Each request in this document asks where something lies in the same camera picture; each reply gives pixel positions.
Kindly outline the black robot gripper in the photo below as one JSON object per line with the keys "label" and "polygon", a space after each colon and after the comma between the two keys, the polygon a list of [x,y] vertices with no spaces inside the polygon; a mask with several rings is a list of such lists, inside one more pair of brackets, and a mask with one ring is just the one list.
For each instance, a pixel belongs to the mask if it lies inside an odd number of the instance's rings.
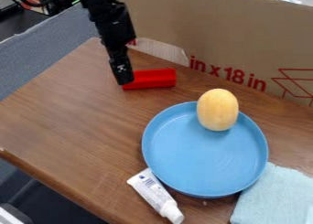
{"label": "black robot gripper", "polygon": [[131,61],[126,52],[117,52],[135,39],[135,29],[126,4],[115,4],[92,16],[101,43],[108,52],[108,64],[119,85],[135,80]]}

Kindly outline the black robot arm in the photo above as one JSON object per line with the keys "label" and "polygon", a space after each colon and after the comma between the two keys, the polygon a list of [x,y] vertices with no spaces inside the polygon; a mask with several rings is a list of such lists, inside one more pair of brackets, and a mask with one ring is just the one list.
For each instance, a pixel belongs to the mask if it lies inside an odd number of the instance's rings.
{"label": "black robot arm", "polygon": [[88,10],[100,42],[107,49],[108,64],[119,85],[135,80],[127,43],[135,40],[135,28],[127,4],[119,0],[79,0]]}

